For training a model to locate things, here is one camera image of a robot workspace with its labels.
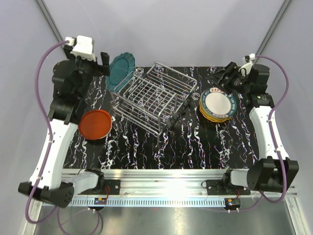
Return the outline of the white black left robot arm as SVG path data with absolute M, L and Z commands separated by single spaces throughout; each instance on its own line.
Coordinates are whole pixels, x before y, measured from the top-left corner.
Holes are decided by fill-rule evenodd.
M 86 190 L 101 194 L 105 180 L 100 170 L 87 169 L 62 180 L 63 164 L 70 142 L 79 131 L 87 140 L 104 138 L 112 129 L 111 115 L 104 110 L 85 112 L 86 97 L 93 77 L 110 74 L 107 53 L 101 53 L 102 64 L 70 56 L 53 68 L 53 101 L 47 115 L 48 130 L 38 164 L 18 191 L 32 199 L 60 208 L 67 207 L 73 197 Z

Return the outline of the white plate green rim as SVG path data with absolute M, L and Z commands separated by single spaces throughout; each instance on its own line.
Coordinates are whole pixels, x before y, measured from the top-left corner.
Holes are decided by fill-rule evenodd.
M 234 96 L 217 87 L 202 92 L 200 101 L 203 110 L 215 118 L 229 118 L 237 111 L 237 102 Z

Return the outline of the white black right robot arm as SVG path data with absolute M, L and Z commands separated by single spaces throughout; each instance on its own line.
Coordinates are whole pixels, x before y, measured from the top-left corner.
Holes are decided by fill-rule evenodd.
M 289 158 L 276 124 L 278 104 L 267 93 L 269 67 L 248 62 L 242 67 L 230 62 L 214 72 L 218 88 L 227 94 L 241 93 L 246 101 L 249 119 L 253 124 L 259 160 L 248 170 L 227 170 L 222 179 L 222 190 L 233 194 L 240 188 L 251 191 L 285 194 L 299 171 L 299 164 Z

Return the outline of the teal scalloped plate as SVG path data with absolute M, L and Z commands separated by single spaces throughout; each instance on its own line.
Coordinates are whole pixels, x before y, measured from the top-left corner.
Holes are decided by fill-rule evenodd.
M 119 92 L 132 78 L 135 70 L 135 57 L 124 52 L 114 58 L 110 64 L 110 75 L 106 76 L 106 88 L 110 92 Z

